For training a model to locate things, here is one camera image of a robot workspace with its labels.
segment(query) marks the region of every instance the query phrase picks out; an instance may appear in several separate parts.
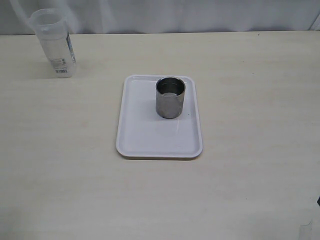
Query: white table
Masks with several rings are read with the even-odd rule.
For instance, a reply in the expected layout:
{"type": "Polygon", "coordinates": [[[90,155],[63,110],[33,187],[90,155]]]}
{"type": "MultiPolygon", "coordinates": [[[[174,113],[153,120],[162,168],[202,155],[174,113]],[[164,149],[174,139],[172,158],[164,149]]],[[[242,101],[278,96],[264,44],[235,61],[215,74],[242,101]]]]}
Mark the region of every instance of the white table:
{"type": "Polygon", "coordinates": [[[0,239],[295,240],[320,208],[320,32],[0,36],[0,239]],[[195,80],[204,150],[116,151],[132,74],[195,80]]]}

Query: tray rim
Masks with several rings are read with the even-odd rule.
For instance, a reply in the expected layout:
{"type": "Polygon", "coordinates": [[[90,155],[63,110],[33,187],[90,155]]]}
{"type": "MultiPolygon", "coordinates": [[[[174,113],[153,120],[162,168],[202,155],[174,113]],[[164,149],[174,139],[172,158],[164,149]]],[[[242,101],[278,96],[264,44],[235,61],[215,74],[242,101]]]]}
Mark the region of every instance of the tray rim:
{"type": "Polygon", "coordinates": [[[197,91],[196,91],[196,84],[194,80],[188,76],[183,76],[183,75],[151,75],[151,74],[132,74],[128,76],[124,83],[123,83],[123,91],[122,91],[122,98],[121,98],[121,106],[120,106],[120,114],[119,114],[119,122],[118,122],[118,129],[116,133],[116,143],[115,143],[116,150],[121,154],[123,157],[128,157],[128,158],[161,158],[161,159],[194,159],[198,157],[202,151],[203,151],[203,139],[202,139],[202,131],[201,131],[201,123],[200,123],[200,116],[199,116],[199,109],[198,109],[198,99],[197,99],[197,91]],[[123,114],[124,114],[124,105],[125,105],[125,93],[127,91],[127,85],[128,82],[132,81],[131,79],[134,77],[177,77],[177,78],[182,78],[182,79],[188,79],[191,84],[192,84],[192,90],[193,90],[193,100],[194,100],[194,107],[195,107],[195,118],[196,118],[196,128],[198,132],[198,143],[199,143],[199,148],[197,151],[193,153],[184,153],[184,154],[177,154],[177,155],[165,155],[165,154],[137,154],[137,153],[127,153],[126,151],[123,151],[121,149],[120,145],[120,140],[119,136],[121,134],[121,129],[123,125],[123,114]]]}

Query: barcode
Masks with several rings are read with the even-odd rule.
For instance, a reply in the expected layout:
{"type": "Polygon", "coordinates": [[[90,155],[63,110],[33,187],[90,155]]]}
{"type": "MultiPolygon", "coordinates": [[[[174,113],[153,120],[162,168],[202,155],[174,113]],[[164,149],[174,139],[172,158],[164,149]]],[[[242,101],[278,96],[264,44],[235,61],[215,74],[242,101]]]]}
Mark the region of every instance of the barcode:
{"type": "Polygon", "coordinates": [[[57,74],[62,74],[62,73],[68,73],[68,70],[67,69],[56,69],[55,70],[55,72],[57,73],[57,74]]]}

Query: white tray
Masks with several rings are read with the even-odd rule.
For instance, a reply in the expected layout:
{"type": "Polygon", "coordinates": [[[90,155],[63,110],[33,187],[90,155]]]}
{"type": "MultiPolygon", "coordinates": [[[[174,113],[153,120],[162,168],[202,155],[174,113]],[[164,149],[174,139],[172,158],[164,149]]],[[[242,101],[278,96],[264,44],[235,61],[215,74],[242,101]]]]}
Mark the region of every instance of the white tray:
{"type": "Polygon", "coordinates": [[[195,158],[203,149],[196,86],[186,76],[183,110],[165,119],[156,112],[161,75],[132,75],[123,86],[116,149],[125,157],[195,158]]]}

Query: metal cup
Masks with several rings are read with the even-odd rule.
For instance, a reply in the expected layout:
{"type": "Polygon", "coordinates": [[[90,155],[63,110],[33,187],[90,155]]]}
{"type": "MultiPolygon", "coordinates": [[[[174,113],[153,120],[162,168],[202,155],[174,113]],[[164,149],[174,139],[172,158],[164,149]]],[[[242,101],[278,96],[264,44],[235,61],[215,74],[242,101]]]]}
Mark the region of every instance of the metal cup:
{"type": "Polygon", "coordinates": [[[182,113],[186,85],[177,77],[164,77],[155,85],[155,110],[165,119],[174,119],[182,113]]]}

